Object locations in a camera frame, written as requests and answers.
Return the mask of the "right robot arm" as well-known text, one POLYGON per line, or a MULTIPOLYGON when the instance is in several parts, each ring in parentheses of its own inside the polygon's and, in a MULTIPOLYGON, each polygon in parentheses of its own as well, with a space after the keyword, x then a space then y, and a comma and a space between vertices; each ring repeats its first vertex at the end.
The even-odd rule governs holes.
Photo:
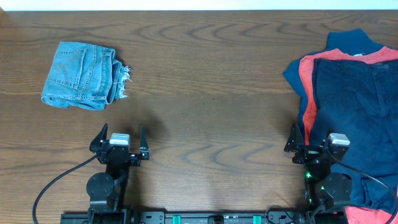
POLYGON ((308 207, 294 213, 293 223, 347 223, 344 212, 350 204, 352 181, 349 175, 332 172, 331 166, 349 149, 344 134, 331 133, 319 146, 304 143, 300 128, 293 123, 285 152, 293 152, 292 162, 303 164, 305 173, 305 201, 308 207))

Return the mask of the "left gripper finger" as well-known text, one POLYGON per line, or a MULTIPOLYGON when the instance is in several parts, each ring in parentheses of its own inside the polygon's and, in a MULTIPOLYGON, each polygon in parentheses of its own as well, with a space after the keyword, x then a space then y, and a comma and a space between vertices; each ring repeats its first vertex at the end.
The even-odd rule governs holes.
POLYGON ((142 155, 149 154, 149 147, 148 147, 147 139, 146 139, 146 131, 143 126, 141 127, 141 138, 140 138, 139 149, 140 149, 140 152, 142 155))
POLYGON ((97 136, 90 143, 90 146, 91 147, 100 147, 102 145, 102 142, 104 140, 106 140, 107 132, 108 132, 108 124, 105 123, 104 126, 102 127, 101 131, 97 134, 97 136))

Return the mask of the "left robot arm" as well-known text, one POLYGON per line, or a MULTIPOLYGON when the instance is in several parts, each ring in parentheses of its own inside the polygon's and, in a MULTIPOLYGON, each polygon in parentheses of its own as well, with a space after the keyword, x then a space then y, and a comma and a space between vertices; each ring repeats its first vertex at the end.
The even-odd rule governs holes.
POLYGON ((139 153, 129 152, 130 135, 114 133, 108 139, 107 132, 105 124, 90 143, 90 151, 106 170, 94 174, 87 182, 90 207, 86 223, 139 223, 136 214, 124 207, 124 196, 130 167, 140 166, 142 160, 149 159, 145 129, 141 128, 139 153))

